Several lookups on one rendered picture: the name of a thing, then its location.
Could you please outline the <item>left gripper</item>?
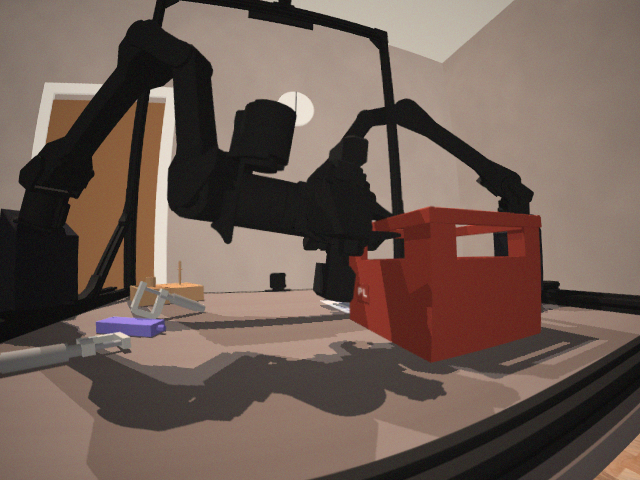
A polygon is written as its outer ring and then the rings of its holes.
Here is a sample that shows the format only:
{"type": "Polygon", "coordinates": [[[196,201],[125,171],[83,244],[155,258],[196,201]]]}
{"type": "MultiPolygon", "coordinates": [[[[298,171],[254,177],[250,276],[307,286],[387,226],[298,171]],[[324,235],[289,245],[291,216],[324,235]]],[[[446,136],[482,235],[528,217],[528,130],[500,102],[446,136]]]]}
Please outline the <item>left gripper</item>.
{"type": "MultiPolygon", "coordinates": [[[[377,242],[374,242],[374,243],[368,245],[368,251],[376,250],[383,242],[384,242],[384,240],[377,241],[377,242]]],[[[316,241],[311,240],[310,238],[304,237],[304,239],[303,239],[303,248],[304,248],[304,250],[316,251],[320,247],[319,243],[320,242],[316,242],[316,241]]],[[[349,256],[344,256],[343,257],[343,265],[349,266],[349,256]]]]}

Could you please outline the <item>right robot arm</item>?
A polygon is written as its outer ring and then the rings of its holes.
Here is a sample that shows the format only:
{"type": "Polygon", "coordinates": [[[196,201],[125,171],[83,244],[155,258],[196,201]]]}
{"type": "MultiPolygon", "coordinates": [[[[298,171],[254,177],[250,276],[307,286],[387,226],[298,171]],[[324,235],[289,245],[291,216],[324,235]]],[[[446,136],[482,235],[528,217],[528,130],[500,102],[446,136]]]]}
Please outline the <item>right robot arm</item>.
{"type": "MultiPolygon", "coordinates": [[[[26,190],[13,221],[51,233],[64,226],[69,198],[78,199],[94,177],[93,154],[143,92],[173,78],[177,148],[168,167],[171,211],[213,222],[226,244],[232,242],[234,226],[276,233],[287,183],[253,171],[284,171],[297,114],[273,100],[248,103],[236,111],[225,152],[217,142],[212,75],[211,63],[192,44],[154,20],[134,22],[119,44],[116,69],[65,137],[47,143],[20,170],[19,184],[26,190]]],[[[308,207],[305,218],[295,219],[294,230],[329,245],[337,245],[338,239],[367,240],[376,195],[365,188],[362,172],[350,162],[328,161],[322,186],[301,187],[300,198],[308,200],[308,207]]]]}

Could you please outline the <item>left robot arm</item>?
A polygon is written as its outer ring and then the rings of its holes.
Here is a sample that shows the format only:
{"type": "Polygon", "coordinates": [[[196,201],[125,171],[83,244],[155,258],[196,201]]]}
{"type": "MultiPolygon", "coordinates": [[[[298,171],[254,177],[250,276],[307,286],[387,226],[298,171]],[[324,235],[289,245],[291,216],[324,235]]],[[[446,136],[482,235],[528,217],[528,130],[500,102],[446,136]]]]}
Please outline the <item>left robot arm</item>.
{"type": "MultiPolygon", "coordinates": [[[[343,138],[348,135],[364,138],[370,128],[383,125],[383,123],[387,123],[384,125],[397,123],[404,128],[408,127],[409,130],[426,136],[439,146],[441,145],[443,149],[447,149],[453,156],[473,170],[475,169],[477,172],[474,171],[483,177],[479,177],[476,182],[487,188],[496,197],[501,197],[501,200],[498,201],[498,212],[530,215],[530,204],[527,202],[532,201],[534,192],[521,183],[521,177],[516,172],[487,159],[436,123],[425,110],[411,99],[399,100],[393,106],[360,111],[343,138]]],[[[307,179],[309,186],[323,185],[328,159],[309,176],[307,179]]]]}

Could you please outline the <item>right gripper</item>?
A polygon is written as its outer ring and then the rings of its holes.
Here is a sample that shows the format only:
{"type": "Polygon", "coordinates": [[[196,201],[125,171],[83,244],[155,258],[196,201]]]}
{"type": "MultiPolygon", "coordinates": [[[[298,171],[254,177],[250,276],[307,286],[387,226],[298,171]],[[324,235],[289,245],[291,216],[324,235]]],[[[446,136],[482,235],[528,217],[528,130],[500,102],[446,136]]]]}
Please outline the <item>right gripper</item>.
{"type": "MultiPolygon", "coordinates": [[[[346,136],[329,151],[328,161],[339,159],[361,167],[367,162],[368,144],[369,141],[365,138],[355,135],[346,136]]],[[[300,198],[300,191],[303,185],[309,185],[309,183],[304,181],[298,183],[286,181],[286,183],[285,209],[280,228],[276,233],[307,237],[296,232],[294,224],[297,217],[306,217],[308,200],[300,198]]],[[[372,220],[379,221],[392,216],[394,216],[392,213],[376,202],[372,220]]],[[[367,245],[398,237],[401,237],[400,233],[372,231],[371,236],[365,241],[338,239],[337,245],[328,244],[326,263],[316,263],[313,291],[329,301],[350,303],[354,295],[356,274],[351,266],[343,265],[343,256],[362,256],[367,245]]]]}

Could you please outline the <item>red plastic crate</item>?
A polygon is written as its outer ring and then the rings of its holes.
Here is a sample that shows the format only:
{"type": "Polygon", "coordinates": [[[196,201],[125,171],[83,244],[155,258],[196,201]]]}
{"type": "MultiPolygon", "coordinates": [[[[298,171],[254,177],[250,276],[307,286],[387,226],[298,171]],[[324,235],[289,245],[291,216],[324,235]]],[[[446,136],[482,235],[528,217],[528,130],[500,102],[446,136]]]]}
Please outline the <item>red plastic crate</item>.
{"type": "Polygon", "coordinates": [[[430,363],[541,333],[540,215],[430,206],[372,225],[405,258],[349,256],[352,321],[430,363]],[[457,257],[457,236],[504,231],[508,256],[457,257]]]}

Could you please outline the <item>white sheet of paper with blue bars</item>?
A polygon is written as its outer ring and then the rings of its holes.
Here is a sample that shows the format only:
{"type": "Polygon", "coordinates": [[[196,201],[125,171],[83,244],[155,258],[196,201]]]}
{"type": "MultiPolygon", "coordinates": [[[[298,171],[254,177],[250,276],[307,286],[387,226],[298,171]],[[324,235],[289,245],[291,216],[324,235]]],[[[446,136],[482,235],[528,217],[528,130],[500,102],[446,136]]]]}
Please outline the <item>white sheet of paper with blue bars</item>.
{"type": "Polygon", "coordinates": [[[329,301],[329,300],[325,300],[321,302],[349,314],[349,302],[335,302],[335,301],[329,301]]]}

